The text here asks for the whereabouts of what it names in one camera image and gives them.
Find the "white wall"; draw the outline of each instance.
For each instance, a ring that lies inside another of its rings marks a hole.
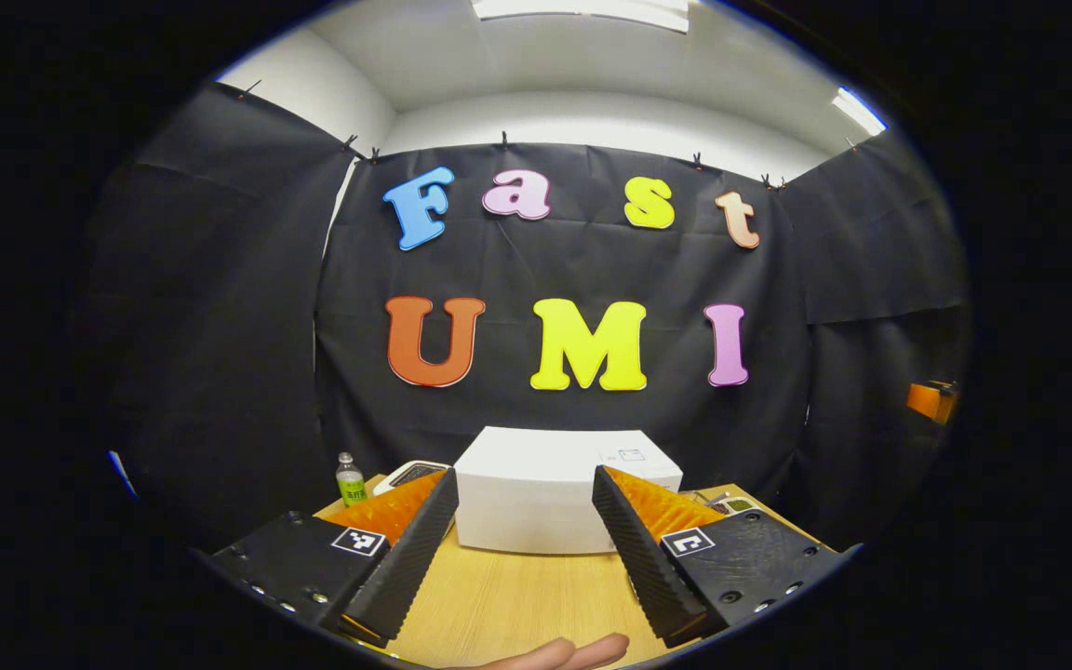
[[[506,93],[444,102],[396,118],[383,153],[451,145],[554,142],[694,160],[758,179],[794,179],[830,153],[747,119],[625,93]]]
[[[354,148],[379,147],[396,109],[366,76],[306,27],[239,60],[219,81],[288,109],[340,139],[358,135]]]

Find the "white ceiling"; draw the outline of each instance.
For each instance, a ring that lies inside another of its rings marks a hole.
[[[846,137],[867,137],[831,105],[839,81],[777,33],[709,1],[690,1],[688,34],[606,17],[480,21],[470,0],[362,0],[311,27],[397,111],[522,90],[605,90],[741,116],[829,155]]]

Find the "wooden table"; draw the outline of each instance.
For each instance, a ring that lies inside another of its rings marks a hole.
[[[367,492],[383,479],[383,475],[373,476]],[[733,483],[699,492],[708,500],[723,492],[756,500]],[[314,516],[343,506],[339,500]],[[777,512],[759,506],[814,539]],[[631,643],[626,656],[607,667],[625,667],[684,647],[668,650],[653,635],[617,553],[538,555],[477,550],[458,544],[455,523],[437,548],[404,627],[386,653],[421,666],[480,666],[531,652],[554,638],[584,645],[614,631],[623,632]]]

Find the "cardboard box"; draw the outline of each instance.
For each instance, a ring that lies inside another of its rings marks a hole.
[[[681,468],[641,430],[482,429],[455,463],[459,541],[520,553],[614,551],[590,500],[598,465],[681,487]]]

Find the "foam letter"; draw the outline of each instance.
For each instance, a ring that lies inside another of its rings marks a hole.
[[[744,352],[739,339],[739,322],[744,317],[744,309],[718,304],[702,311],[714,324],[714,370],[710,372],[710,385],[736,386],[747,382]]]
[[[446,192],[436,185],[437,183],[449,185],[452,181],[455,181],[452,170],[446,166],[438,166],[416,179],[400,183],[384,194],[384,203],[394,205],[399,225],[404,229],[404,236],[399,239],[399,248],[402,251],[414,250],[446,232],[446,224],[429,218],[429,209],[438,215],[446,213],[449,209],[449,198]],[[421,195],[420,190],[425,187],[429,187],[428,192]]]
[[[623,194],[630,203],[623,205],[626,221],[641,228],[668,228],[673,224],[673,207],[668,204],[673,190],[664,180],[632,177],[623,188]]]
[[[639,370],[639,323],[647,314],[643,306],[613,302],[595,332],[590,331],[571,300],[540,300],[533,306],[533,312],[545,322],[539,372],[533,374],[533,389],[568,389],[569,375],[565,373],[562,357],[569,359],[569,368],[582,389],[595,382],[604,358],[607,372],[598,378],[598,385],[605,390],[638,391],[647,386],[647,377]]]
[[[477,315],[485,313],[486,302],[476,298],[446,300],[446,311],[452,317],[449,334],[449,357],[442,364],[432,364],[420,357],[420,330],[425,317],[433,311],[426,298],[400,296],[387,300],[391,326],[387,332],[387,362],[397,377],[410,385],[451,386],[470,372],[474,362],[474,326]]]
[[[519,187],[503,187],[520,179]],[[509,169],[494,175],[498,187],[482,194],[482,207],[497,215],[519,215],[528,221],[548,217],[548,178],[531,169]]]
[[[758,233],[751,233],[747,228],[747,217],[754,215],[756,209],[744,203],[744,199],[733,191],[730,194],[718,195],[714,203],[723,208],[723,212],[727,215],[727,233],[730,234],[731,240],[745,250],[758,247]]]

